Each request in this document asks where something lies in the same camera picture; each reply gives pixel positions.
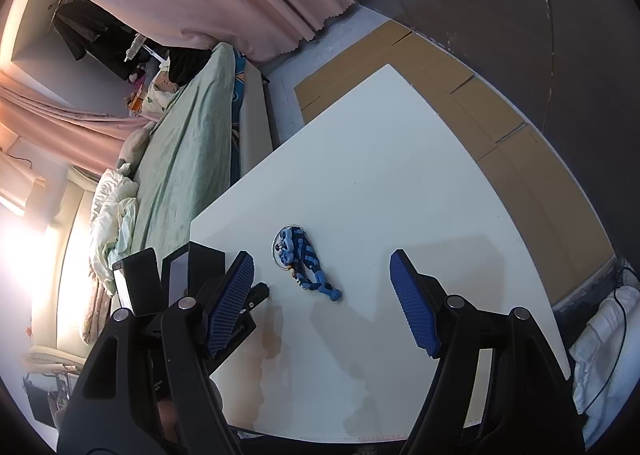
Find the plush toy on bed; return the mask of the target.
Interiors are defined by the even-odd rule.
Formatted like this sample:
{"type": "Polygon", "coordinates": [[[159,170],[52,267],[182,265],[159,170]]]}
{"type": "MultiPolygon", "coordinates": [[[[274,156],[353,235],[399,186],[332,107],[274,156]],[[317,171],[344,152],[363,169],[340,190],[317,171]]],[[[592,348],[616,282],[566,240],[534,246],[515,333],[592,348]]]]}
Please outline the plush toy on bed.
{"type": "Polygon", "coordinates": [[[122,169],[125,164],[128,164],[131,171],[134,171],[134,169],[138,167],[145,153],[146,146],[149,144],[149,139],[154,128],[155,122],[150,121],[145,126],[142,126],[142,128],[134,130],[134,132],[126,138],[115,163],[116,169],[122,169]]]}

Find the pink curtain by window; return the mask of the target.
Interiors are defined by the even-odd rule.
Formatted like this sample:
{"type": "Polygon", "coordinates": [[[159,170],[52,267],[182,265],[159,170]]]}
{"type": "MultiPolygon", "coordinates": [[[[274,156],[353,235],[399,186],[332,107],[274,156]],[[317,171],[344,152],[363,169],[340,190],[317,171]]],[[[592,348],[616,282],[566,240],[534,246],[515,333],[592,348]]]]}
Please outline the pink curtain by window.
{"type": "Polygon", "coordinates": [[[149,120],[67,108],[2,74],[1,122],[74,166],[101,173],[114,166],[129,135],[149,120]]]}

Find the black clothing pile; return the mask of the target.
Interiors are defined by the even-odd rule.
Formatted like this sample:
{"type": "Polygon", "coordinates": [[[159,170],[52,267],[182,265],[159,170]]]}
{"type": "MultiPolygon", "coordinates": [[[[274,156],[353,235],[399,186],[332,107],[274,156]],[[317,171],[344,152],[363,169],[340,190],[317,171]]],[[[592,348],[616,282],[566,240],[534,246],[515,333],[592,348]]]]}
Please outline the black clothing pile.
{"type": "Polygon", "coordinates": [[[168,48],[168,78],[178,86],[187,85],[208,63],[212,50],[168,48]]]}

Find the brown cardboard sheet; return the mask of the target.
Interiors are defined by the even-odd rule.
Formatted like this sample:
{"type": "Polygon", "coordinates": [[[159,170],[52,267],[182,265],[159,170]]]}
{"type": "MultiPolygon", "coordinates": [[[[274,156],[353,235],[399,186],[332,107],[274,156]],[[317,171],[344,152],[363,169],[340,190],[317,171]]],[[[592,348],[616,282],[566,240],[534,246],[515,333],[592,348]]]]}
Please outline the brown cardboard sheet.
{"type": "Polygon", "coordinates": [[[296,85],[304,121],[385,65],[418,91],[480,166],[552,303],[612,267],[613,247],[597,213],[536,128],[470,68],[398,22],[379,26],[296,85]]]}

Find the white bed frame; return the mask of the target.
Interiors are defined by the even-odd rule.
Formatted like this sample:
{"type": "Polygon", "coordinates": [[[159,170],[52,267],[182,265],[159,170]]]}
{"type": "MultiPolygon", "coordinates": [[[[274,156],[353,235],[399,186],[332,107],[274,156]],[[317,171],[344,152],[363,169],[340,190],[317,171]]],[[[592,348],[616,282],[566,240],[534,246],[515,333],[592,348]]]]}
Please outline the white bed frame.
{"type": "Polygon", "coordinates": [[[244,95],[240,109],[240,175],[246,175],[273,151],[262,74],[245,63],[244,95]]]}

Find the large silver hoop earring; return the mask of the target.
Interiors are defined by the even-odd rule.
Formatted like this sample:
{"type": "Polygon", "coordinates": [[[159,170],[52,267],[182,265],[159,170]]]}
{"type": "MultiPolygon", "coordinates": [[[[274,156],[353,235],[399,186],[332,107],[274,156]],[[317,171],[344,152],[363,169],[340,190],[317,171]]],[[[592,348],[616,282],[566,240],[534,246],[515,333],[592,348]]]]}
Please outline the large silver hoop earring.
{"type": "Polygon", "coordinates": [[[273,261],[280,269],[292,269],[295,264],[303,263],[305,247],[299,245],[306,237],[304,230],[298,225],[288,225],[274,236],[271,253],[273,261]]]}

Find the black jewelry box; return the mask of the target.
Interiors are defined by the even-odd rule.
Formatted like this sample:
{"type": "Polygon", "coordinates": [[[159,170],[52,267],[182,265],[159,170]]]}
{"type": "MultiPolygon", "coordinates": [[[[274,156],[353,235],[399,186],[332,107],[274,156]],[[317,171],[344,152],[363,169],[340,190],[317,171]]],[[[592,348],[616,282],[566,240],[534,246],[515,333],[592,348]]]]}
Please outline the black jewelry box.
{"type": "Polygon", "coordinates": [[[207,303],[231,267],[226,255],[190,241],[165,257],[161,267],[155,261],[155,251],[148,248],[113,265],[120,304],[136,315],[149,315],[160,314],[184,298],[194,299],[203,311],[196,344],[207,371],[213,373],[256,329],[252,311],[268,299],[269,287],[253,281],[228,345],[212,357],[207,350],[207,303]]]}

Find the white crumpled blanket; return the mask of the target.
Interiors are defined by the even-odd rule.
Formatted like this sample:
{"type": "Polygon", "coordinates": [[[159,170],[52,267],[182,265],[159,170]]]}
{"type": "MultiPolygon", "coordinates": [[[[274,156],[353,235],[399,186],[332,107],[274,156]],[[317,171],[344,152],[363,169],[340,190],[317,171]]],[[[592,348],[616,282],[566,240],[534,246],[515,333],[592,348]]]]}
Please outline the white crumpled blanket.
{"type": "Polygon", "coordinates": [[[102,174],[91,203],[88,276],[92,293],[80,337],[93,345],[105,326],[117,293],[112,266],[129,255],[136,225],[139,185],[120,170],[102,174]]]}

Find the green bed sheet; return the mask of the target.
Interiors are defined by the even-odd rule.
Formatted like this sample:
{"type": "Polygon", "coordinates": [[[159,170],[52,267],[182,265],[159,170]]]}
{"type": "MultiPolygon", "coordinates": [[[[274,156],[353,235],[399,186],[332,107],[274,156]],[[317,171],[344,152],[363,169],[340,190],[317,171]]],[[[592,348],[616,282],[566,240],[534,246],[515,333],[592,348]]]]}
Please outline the green bed sheet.
{"type": "Polygon", "coordinates": [[[156,259],[189,241],[191,222],[231,181],[234,49],[221,43],[151,132],[134,181],[139,189],[130,253],[156,259]]]}

